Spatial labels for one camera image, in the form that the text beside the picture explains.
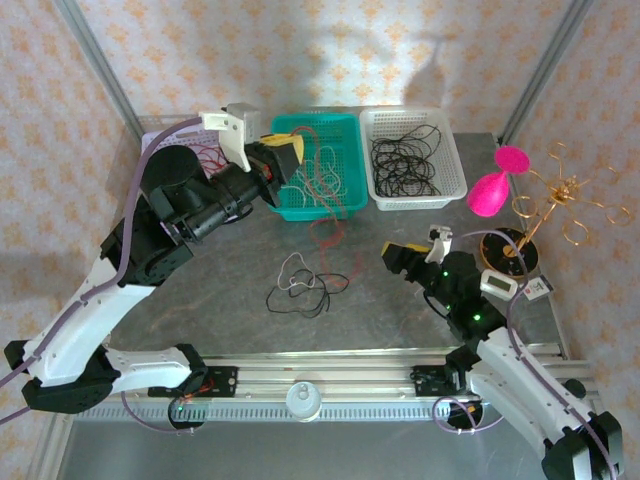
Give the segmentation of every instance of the gray table surface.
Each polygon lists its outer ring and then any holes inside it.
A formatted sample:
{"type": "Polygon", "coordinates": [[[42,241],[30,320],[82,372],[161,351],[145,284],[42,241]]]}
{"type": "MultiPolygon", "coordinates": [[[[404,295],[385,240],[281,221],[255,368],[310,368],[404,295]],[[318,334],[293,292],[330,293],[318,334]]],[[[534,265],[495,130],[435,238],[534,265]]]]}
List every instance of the gray table surface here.
{"type": "MultiPolygon", "coordinates": [[[[458,134],[455,140],[471,189],[481,176],[496,170],[495,143],[490,134],[458,134]]],[[[429,310],[419,287],[386,270],[380,258],[384,242],[426,244],[430,224],[448,225],[454,234],[520,227],[508,205],[484,219],[464,200],[439,210],[381,212],[370,199],[347,222],[346,238],[327,253],[331,269],[349,275],[359,252],[362,271],[343,294],[332,298],[329,312],[307,319],[269,313],[265,298],[292,252],[302,253],[312,269],[321,269],[308,223],[285,222],[262,202],[254,206],[249,218],[219,228],[196,246],[195,258],[123,319],[111,346],[156,350],[192,343],[201,355],[456,346],[446,322],[429,310]]],[[[482,268],[479,241],[456,241],[454,248],[476,254],[482,268]]],[[[503,302],[491,301],[504,311],[503,302]]],[[[514,323],[527,343],[560,342],[546,299],[521,299],[514,323]]]]}
{"type": "Polygon", "coordinates": [[[58,480],[540,480],[507,422],[448,435],[433,422],[208,422],[193,436],[117,421],[75,421],[58,480]]]}

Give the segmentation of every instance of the gold wire sculpture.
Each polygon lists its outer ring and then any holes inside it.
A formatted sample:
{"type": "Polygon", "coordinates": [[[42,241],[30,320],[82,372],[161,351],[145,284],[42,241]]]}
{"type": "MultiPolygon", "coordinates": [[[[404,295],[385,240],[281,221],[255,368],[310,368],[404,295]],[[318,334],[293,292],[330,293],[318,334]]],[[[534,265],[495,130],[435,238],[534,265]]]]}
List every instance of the gold wire sculpture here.
{"type": "Polygon", "coordinates": [[[582,196],[582,188],[591,182],[595,182],[596,180],[601,180],[608,186],[614,186],[618,183],[618,180],[620,180],[620,173],[618,173],[613,167],[609,166],[596,169],[595,175],[593,177],[583,181],[579,181],[576,175],[563,178],[563,156],[567,154],[568,149],[564,143],[560,142],[557,142],[554,147],[555,150],[552,149],[548,151],[547,154],[550,158],[558,162],[559,171],[557,177],[547,180],[533,169],[530,169],[528,172],[545,184],[549,195],[546,198],[543,197],[538,199],[537,201],[532,200],[528,195],[520,195],[514,198],[511,202],[513,211],[516,212],[518,216],[528,220],[527,228],[525,230],[525,236],[517,243],[518,249],[521,249],[524,244],[531,240],[540,226],[549,219],[553,211],[558,206],[564,207],[570,215],[567,221],[565,221],[562,225],[562,234],[569,243],[575,246],[587,243],[590,238],[589,228],[583,222],[578,220],[576,216],[576,213],[573,209],[575,205],[592,205],[601,208],[602,210],[604,210],[605,218],[612,225],[629,225],[633,219],[633,216],[627,207],[619,204],[606,205],[600,202],[585,199],[582,196]],[[603,178],[599,178],[599,172],[604,173],[603,178]],[[544,205],[542,209],[538,208],[540,202],[543,202],[544,205]],[[577,226],[580,230],[582,230],[582,238],[576,239],[574,236],[571,236],[572,234],[570,233],[570,230],[572,228],[575,230],[574,226],[577,226]]]}
{"type": "MultiPolygon", "coordinates": [[[[594,175],[586,180],[578,180],[577,175],[564,176],[564,159],[568,153],[568,148],[564,143],[557,142],[547,152],[550,158],[558,163],[557,176],[546,179],[536,170],[530,169],[527,173],[540,180],[546,187],[548,195],[536,200],[528,195],[520,195],[511,202],[513,211],[520,217],[526,219],[527,226],[524,232],[512,228],[498,228],[508,235],[518,247],[518,251],[524,258],[527,270],[531,271],[537,267],[538,251],[531,242],[533,236],[538,232],[542,224],[549,220],[551,214],[563,207],[569,217],[562,225],[562,235],[569,243],[579,246],[587,243],[590,239],[589,227],[580,221],[576,215],[574,207],[578,205],[588,205],[600,208],[604,212],[606,220],[617,226],[626,226],[633,221],[633,213],[621,204],[606,204],[587,199],[583,195],[583,187],[588,184],[602,182],[608,187],[613,187],[620,180],[620,173],[613,167],[599,167],[594,175]]],[[[496,235],[486,235],[481,242],[481,253],[485,264],[499,272],[514,278],[520,278],[523,271],[516,261],[516,252],[507,242],[496,235]]]]}

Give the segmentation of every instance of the black cable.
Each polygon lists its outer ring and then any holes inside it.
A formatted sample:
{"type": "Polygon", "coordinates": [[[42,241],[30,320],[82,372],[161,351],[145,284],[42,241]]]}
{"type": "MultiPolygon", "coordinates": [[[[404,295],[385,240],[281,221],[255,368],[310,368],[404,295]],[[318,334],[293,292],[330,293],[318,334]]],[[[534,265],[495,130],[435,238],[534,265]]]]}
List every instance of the black cable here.
{"type": "MultiPolygon", "coordinates": [[[[199,397],[203,392],[200,391],[196,391],[194,392],[189,398],[196,398],[199,397]]],[[[176,403],[180,402],[182,403],[187,397],[185,395],[180,395],[177,397],[174,397],[171,402],[169,402],[169,406],[167,407],[167,417],[169,420],[169,423],[171,424],[171,426],[173,428],[175,428],[176,430],[187,430],[187,429],[193,429],[194,431],[200,427],[202,427],[202,425],[204,425],[204,422],[190,422],[190,421],[178,421],[174,418],[173,416],[173,412],[175,412],[176,410],[181,411],[180,407],[176,407],[176,403]]]]}
{"type": "Polygon", "coordinates": [[[243,219],[247,218],[249,215],[251,215],[251,212],[253,212],[253,204],[252,203],[250,203],[247,206],[247,209],[244,210],[243,212],[241,212],[240,215],[237,215],[236,218],[232,218],[231,220],[227,220],[226,222],[223,223],[223,225],[231,225],[232,223],[239,222],[240,220],[243,220],[243,219]]]}
{"type": "Polygon", "coordinates": [[[428,297],[428,296],[426,296],[426,295],[425,295],[425,296],[424,296],[424,299],[426,300],[427,305],[429,305],[429,306],[431,307],[431,310],[433,310],[434,312],[436,312],[439,316],[441,316],[441,317],[442,317],[442,318],[444,318],[445,320],[449,320],[449,315],[448,315],[448,314],[447,314],[447,315],[443,315],[442,313],[440,313],[440,312],[438,311],[438,309],[437,309],[436,307],[434,307],[434,306],[433,306],[433,303],[431,303],[431,301],[429,300],[429,297],[428,297]]]}
{"type": "Polygon", "coordinates": [[[429,161],[442,142],[442,132],[434,125],[419,125],[397,139],[376,138],[371,142],[371,164],[375,192],[381,197],[442,195],[434,185],[436,169],[429,161]],[[418,130],[430,129],[425,135],[418,130]],[[435,138],[435,146],[430,139],[435,138]]]}
{"type": "MultiPolygon", "coordinates": [[[[300,273],[309,274],[309,279],[305,282],[306,284],[308,284],[309,281],[313,278],[313,272],[306,268],[301,268],[299,270],[296,270],[292,275],[292,278],[295,278],[296,275],[299,275],[300,273]]],[[[280,313],[280,314],[299,313],[305,318],[315,318],[318,315],[320,315],[323,310],[325,312],[328,312],[331,306],[331,295],[337,295],[344,292],[349,286],[349,279],[340,273],[318,273],[316,274],[315,278],[316,278],[316,283],[314,284],[313,287],[308,287],[307,285],[296,285],[295,287],[286,290],[287,296],[289,298],[299,298],[302,295],[309,294],[309,292],[312,292],[315,290],[322,291],[320,300],[318,301],[315,307],[310,309],[295,307],[290,310],[279,310],[279,309],[273,308],[270,303],[273,293],[276,290],[282,291],[277,286],[275,286],[271,289],[271,291],[267,295],[267,298],[265,299],[267,310],[269,310],[269,312],[271,313],[280,313]],[[339,277],[343,279],[344,285],[339,286],[338,289],[333,292],[330,291],[329,288],[327,287],[327,282],[325,282],[324,280],[324,278],[330,278],[330,277],[339,277]]]]}

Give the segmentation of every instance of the small label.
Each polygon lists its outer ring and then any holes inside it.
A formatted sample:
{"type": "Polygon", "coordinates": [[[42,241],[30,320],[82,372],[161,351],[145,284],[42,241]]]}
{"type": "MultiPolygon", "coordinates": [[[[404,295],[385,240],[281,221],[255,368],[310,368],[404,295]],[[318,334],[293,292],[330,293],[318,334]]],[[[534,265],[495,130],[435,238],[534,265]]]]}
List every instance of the small label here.
{"type": "Polygon", "coordinates": [[[544,275],[529,280],[524,295],[531,301],[545,297],[553,292],[553,287],[544,275]]]}

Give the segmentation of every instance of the white bracket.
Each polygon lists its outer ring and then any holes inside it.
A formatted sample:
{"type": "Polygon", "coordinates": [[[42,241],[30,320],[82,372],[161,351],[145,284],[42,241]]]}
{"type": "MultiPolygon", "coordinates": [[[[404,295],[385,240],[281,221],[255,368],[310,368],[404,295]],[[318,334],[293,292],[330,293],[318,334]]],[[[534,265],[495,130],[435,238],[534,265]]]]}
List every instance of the white bracket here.
{"type": "MultiPolygon", "coordinates": [[[[62,312],[79,300],[85,292],[113,278],[115,273],[116,270],[109,260],[97,258],[89,276],[62,312]]],[[[29,367],[31,376],[38,378],[43,387],[63,385],[77,380],[105,337],[129,310],[153,290],[155,287],[116,285],[93,297],[62,326],[41,357],[29,367]]],[[[31,356],[60,315],[61,313],[37,337],[25,344],[24,359],[31,356]]]]}
{"type": "Polygon", "coordinates": [[[512,348],[507,329],[504,327],[494,330],[489,334],[488,340],[478,344],[477,354],[494,372],[500,372],[502,376],[502,389],[509,391],[513,397],[511,402],[526,405],[533,419],[540,425],[545,438],[555,443],[564,437],[564,429],[576,430],[581,427],[580,421],[575,418],[565,407],[538,381],[536,377],[524,365],[526,359],[535,368],[536,372],[549,383],[556,392],[562,395],[584,418],[589,418],[591,411],[583,402],[573,396],[538,360],[527,350],[514,332],[515,340],[522,350],[518,357],[512,348]]]}
{"type": "Polygon", "coordinates": [[[176,388],[191,374],[189,360],[175,347],[161,352],[106,353],[111,366],[120,371],[111,394],[149,387],[176,388]]]}
{"type": "Polygon", "coordinates": [[[425,258],[425,263],[437,262],[442,263],[444,257],[451,251],[451,237],[453,233],[449,227],[442,225],[430,225],[429,226],[429,243],[433,243],[433,248],[425,258]],[[436,232],[438,237],[431,238],[431,233],[436,232]]]}
{"type": "Polygon", "coordinates": [[[202,128],[219,131],[218,141],[225,157],[245,172],[251,165],[244,146],[258,140],[260,112],[246,103],[231,103],[227,111],[200,112],[202,128]]]}
{"type": "Polygon", "coordinates": [[[476,363],[468,376],[469,388],[489,402],[529,442],[538,458],[546,453],[546,438],[529,409],[510,391],[509,383],[485,362],[476,363]]]}

